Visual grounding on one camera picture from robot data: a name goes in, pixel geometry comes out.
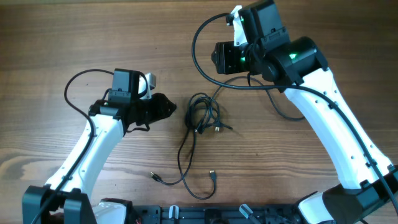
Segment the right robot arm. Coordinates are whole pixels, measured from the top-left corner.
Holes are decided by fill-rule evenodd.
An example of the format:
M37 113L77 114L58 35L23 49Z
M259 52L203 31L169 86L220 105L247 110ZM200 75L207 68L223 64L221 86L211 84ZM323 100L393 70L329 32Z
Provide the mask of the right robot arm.
M249 72L272 82L304 115L330 156L339 184L301 200L308 223L356 223L397 194L397 169L370 140L343 99L328 62L308 37L291 40L273 1L226 15L231 42L218 43L220 74Z

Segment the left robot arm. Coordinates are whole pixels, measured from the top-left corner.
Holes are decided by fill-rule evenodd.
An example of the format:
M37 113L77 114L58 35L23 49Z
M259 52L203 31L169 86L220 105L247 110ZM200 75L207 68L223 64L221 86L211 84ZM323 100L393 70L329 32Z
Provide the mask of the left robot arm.
M41 186L30 186L22 197L24 223L141 223L129 200L104 198L92 206L90 197L111 151L136 125L168 118L176 105L164 94L153 93L156 77L135 70L115 69L104 97L82 115L87 123L62 166Z

